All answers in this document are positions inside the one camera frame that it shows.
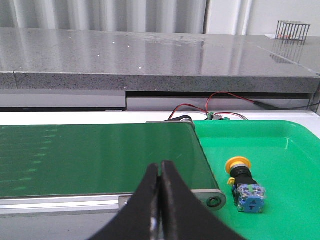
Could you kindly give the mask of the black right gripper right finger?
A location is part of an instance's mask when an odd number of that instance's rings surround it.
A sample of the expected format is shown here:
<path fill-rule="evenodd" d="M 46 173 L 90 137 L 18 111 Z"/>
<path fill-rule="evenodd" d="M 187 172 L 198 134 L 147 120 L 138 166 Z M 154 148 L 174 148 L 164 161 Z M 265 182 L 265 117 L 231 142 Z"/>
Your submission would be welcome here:
<path fill-rule="evenodd" d="M 161 163 L 160 200 L 166 240 L 243 240 L 211 214 L 183 181 L 175 164 Z"/>

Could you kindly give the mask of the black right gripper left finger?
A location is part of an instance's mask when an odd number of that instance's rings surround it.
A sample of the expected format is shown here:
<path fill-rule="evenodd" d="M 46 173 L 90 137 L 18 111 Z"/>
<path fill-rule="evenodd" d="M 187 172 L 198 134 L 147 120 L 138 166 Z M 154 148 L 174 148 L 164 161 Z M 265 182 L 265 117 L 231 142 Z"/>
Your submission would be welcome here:
<path fill-rule="evenodd" d="M 159 238 L 159 166 L 150 164 L 136 192 L 120 212 L 91 240 L 157 240 Z"/>

